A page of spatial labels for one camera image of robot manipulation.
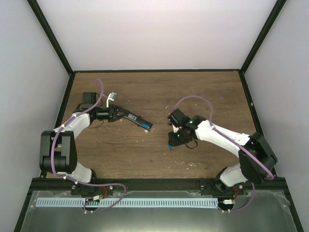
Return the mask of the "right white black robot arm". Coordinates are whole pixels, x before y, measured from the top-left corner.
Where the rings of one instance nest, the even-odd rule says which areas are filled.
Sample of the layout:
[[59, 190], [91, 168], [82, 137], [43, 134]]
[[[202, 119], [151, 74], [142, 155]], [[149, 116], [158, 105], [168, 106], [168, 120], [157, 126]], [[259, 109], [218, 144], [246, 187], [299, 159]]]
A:
[[223, 168], [214, 180], [214, 188], [221, 195], [227, 194], [234, 185], [244, 182], [262, 184], [274, 179], [272, 169], [278, 159], [265, 137], [256, 132], [253, 135], [227, 130], [201, 116], [186, 116], [176, 109], [168, 116], [173, 131], [168, 134], [169, 145], [177, 147], [189, 142], [206, 141], [232, 153], [239, 163]]

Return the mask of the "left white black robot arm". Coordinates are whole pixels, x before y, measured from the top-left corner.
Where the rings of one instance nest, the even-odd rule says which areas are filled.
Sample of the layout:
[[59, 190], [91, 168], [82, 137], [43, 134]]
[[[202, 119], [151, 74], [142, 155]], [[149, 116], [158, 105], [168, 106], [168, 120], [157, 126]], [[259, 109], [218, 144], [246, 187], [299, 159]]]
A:
[[65, 123], [41, 134], [40, 169], [72, 180], [75, 184], [82, 184], [81, 188], [87, 195], [94, 195], [99, 184], [95, 172], [78, 162], [75, 139], [95, 120], [114, 122], [127, 113], [127, 110], [115, 104], [100, 108], [100, 102], [101, 95], [84, 92], [82, 102]]

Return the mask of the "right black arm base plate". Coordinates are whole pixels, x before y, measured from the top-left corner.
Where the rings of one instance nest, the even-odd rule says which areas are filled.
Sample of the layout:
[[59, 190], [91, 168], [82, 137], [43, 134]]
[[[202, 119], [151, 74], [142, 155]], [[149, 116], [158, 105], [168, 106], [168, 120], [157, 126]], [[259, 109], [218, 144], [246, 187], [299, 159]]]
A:
[[235, 194], [244, 195], [244, 191], [240, 190], [239, 188], [236, 188], [236, 190], [234, 190], [232, 187], [217, 188], [213, 185], [203, 185], [200, 188], [200, 192], [201, 195], [211, 195], [213, 197], [232, 197]]

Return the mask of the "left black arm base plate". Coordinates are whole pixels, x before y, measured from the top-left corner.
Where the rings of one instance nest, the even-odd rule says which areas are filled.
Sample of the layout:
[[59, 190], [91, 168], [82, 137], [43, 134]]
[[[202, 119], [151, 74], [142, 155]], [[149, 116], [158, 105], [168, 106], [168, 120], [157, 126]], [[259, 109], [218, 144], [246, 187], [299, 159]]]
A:
[[73, 196], [84, 196], [84, 197], [92, 197], [96, 195], [112, 195], [113, 189], [110, 187], [92, 187], [86, 185], [74, 185], [70, 191]]

